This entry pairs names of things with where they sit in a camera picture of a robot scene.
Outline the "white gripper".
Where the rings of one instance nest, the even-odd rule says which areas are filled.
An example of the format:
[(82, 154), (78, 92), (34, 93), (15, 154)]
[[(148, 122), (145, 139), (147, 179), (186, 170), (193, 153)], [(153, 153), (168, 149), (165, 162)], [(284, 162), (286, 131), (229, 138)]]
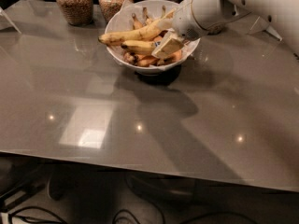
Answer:
[(164, 12), (157, 27), (168, 31), (152, 56), (165, 59), (184, 47), (184, 40), (194, 41), (207, 35), (213, 29), (237, 21), (249, 14), (228, 0), (183, 0), (177, 10)]

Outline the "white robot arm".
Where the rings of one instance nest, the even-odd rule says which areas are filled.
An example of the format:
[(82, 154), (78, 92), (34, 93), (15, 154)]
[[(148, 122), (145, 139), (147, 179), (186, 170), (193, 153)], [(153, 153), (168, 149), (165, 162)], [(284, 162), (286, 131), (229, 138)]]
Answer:
[(181, 42), (193, 41), (250, 13), (268, 22), (292, 52), (299, 53), (299, 0), (183, 0), (173, 17), (158, 26), (172, 28)]

